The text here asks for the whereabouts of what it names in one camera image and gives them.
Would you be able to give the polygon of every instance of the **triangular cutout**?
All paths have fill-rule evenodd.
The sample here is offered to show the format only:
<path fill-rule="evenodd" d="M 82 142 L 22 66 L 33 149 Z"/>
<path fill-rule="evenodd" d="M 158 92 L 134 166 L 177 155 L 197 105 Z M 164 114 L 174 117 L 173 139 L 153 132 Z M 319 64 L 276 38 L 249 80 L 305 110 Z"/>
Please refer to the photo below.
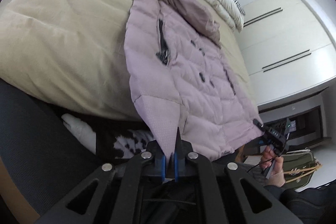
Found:
<path fill-rule="evenodd" d="M 92 181 L 88 187 L 86 187 L 78 196 L 68 203 L 67 208 L 80 215 L 85 214 L 97 186 L 98 180 Z"/>
<path fill-rule="evenodd" d="M 240 181 L 252 212 L 257 214 L 272 207 L 272 203 L 253 187 L 246 179 Z"/>

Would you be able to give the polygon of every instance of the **silver bolt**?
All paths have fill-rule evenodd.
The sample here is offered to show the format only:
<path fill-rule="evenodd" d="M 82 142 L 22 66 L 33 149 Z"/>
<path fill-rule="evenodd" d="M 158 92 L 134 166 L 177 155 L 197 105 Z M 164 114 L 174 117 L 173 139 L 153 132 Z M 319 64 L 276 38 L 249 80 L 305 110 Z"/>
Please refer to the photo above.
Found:
<path fill-rule="evenodd" d="M 150 153 L 149 151 L 145 151 L 145 152 L 141 153 L 141 157 L 143 159 L 150 159 L 152 157 L 152 153 Z"/>
<path fill-rule="evenodd" d="M 112 164 L 103 164 L 103 166 L 101 167 L 103 169 L 103 171 L 111 171 L 112 170 Z"/>
<path fill-rule="evenodd" d="M 190 159 L 196 159 L 196 158 L 198 158 L 198 154 L 196 152 L 189 152 L 188 157 Z"/>
<path fill-rule="evenodd" d="M 237 170 L 238 169 L 238 165 L 237 165 L 237 163 L 229 162 L 227 164 L 227 168 L 229 168 L 230 170 Z"/>

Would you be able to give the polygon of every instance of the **person's hand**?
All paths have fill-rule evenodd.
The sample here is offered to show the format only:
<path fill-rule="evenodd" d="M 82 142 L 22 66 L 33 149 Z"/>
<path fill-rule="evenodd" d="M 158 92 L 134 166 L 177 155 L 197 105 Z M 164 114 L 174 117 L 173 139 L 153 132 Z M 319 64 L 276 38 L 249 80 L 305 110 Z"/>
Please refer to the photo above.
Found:
<path fill-rule="evenodd" d="M 260 162 L 263 162 L 265 160 L 269 160 L 271 158 L 274 158 L 275 156 L 276 155 L 273 152 L 273 150 L 271 150 L 271 148 L 269 146 L 266 146 L 264 152 L 262 153 L 262 157 L 260 159 Z M 274 160 L 275 160 L 275 165 L 274 165 L 274 168 L 271 172 L 271 176 L 281 172 L 281 170 L 283 168 L 283 164 L 284 164 L 283 157 L 276 157 Z M 272 161 L 270 160 L 268 162 L 260 164 L 260 167 L 264 170 L 267 167 L 270 167 L 271 165 L 272 165 Z"/>

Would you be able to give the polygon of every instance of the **mattress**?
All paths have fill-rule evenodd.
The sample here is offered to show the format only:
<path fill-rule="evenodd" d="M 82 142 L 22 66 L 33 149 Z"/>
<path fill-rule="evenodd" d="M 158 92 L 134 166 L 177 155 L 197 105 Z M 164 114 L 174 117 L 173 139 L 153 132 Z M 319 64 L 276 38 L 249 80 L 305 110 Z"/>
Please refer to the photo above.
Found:
<path fill-rule="evenodd" d="M 220 23 L 222 50 L 253 101 L 234 34 Z M 2 0 L 0 78 L 48 103 L 119 120 L 139 119 L 123 42 L 133 0 Z"/>

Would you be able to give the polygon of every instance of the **beige sleeve cuff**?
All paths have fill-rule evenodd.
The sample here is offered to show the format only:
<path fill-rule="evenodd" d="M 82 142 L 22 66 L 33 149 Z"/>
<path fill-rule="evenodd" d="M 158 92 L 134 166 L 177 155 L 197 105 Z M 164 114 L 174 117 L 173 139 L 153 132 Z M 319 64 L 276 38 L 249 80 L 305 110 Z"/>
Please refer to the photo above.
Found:
<path fill-rule="evenodd" d="M 279 173 L 271 176 L 267 181 L 266 185 L 274 185 L 281 187 L 286 183 L 285 176 L 284 176 L 284 171 L 281 170 Z"/>

